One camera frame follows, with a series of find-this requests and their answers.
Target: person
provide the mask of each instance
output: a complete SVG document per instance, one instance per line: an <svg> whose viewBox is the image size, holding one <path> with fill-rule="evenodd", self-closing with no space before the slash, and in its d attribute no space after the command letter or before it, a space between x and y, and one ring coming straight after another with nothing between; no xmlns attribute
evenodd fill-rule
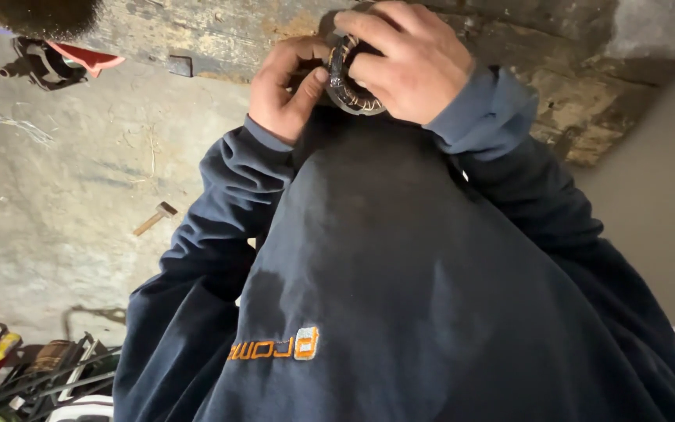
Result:
<svg viewBox="0 0 675 422"><path fill-rule="evenodd" d="M533 91L423 6L334 22L391 118L315 107L321 67L288 91L328 50L275 46L131 296L116 420L675 422L674 331Z"/></svg>

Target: navy sweatshirt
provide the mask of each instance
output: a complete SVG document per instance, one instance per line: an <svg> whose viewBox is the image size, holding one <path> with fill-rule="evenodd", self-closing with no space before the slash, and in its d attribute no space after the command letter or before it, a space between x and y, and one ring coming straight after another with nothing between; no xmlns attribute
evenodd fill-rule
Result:
<svg viewBox="0 0 675 422"><path fill-rule="evenodd" d="M536 104L483 68L424 128L226 134L132 294L117 422L675 422L674 332Z"/></svg>

